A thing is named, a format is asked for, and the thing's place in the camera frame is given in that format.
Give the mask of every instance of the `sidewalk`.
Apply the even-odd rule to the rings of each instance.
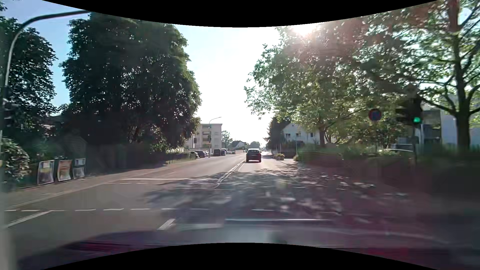
[[[51,183],[25,189],[18,189],[16,191],[4,194],[4,197],[6,197],[7,200],[6,209],[14,209],[22,205],[35,203],[38,201],[99,186],[105,183],[110,183],[125,178],[133,178],[153,172],[175,169],[181,166],[185,166],[188,162],[192,161],[176,162],[153,169],[139,169],[134,171],[119,172],[99,176],[87,176],[80,180],[68,180],[61,183]]]

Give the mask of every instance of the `pole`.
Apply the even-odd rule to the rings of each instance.
[[[9,87],[8,82],[9,82],[9,77],[10,77],[10,66],[12,64],[12,56],[13,56],[13,49],[15,48],[15,43],[22,33],[22,31],[27,27],[29,24],[34,23],[36,21],[40,20],[46,20],[46,19],[51,19],[51,18],[58,18],[58,17],[65,17],[65,16],[71,16],[71,15],[77,15],[77,14],[83,14],[83,13],[89,13],[90,11],[86,10],[80,10],[80,11],[73,11],[73,12],[63,12],[63,13],[56,13],[56,14],[48,14],[48,15],[42,15],[38,17],[31,18],[27,21],[25,21],[23,24],[18,27],[18,29],[14,32],[13,39],[10,42],[10,47],[8,50],[8,54],[6,55],[7,61],[5,65],[5,71],[0,72],[0,184],[3,184],[5,174],[5,162],[4,162],[4,154],[3,154],[3,145],[2,145],[2,138],[3,138],[3,126],[4,126],[4,111],[5,111],[5,106],[4,106],[4,99],[6,98],[6,91]],[[2,65],[5,64],[5,59],[3,58],[2,60]],[[6,208],[6,199],[3,191],[0,191],[0,207],[1,208]],[[3,226],[5,224],[5,218],[4,218],[4,209],[0,209],[0,224]],[[1,269],[14,269],[16,267],[14,263],[13,256],[11,254],[12,252],[12,245],[10,244],[9,236],[7,234],[7,231],[2,228],[0,229],[0,267]]]

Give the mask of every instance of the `apartment building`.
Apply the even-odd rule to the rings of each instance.
[[[212,124],[202,123],[198,125],[192,137],[187,140],[185,147],[186,148],[210,148],[210,143],[208,142],[208,135],[210,133],[212,135],[211,148],[212,149],[221,148],[222,124],[220,123],[212,123]]]

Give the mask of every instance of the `road sign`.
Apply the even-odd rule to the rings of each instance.
[[[382,112],[379,109],[371,109],[368,112],[368,118],[372,121],[379,121],[382,118]]]

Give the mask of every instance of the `dark suv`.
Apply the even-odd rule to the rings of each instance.
[[[262,162],[262,154],[260,153],[260,150],[257,148],[248,149],[246,161],[249,162],[251,160],[258,160],[258,162]]]

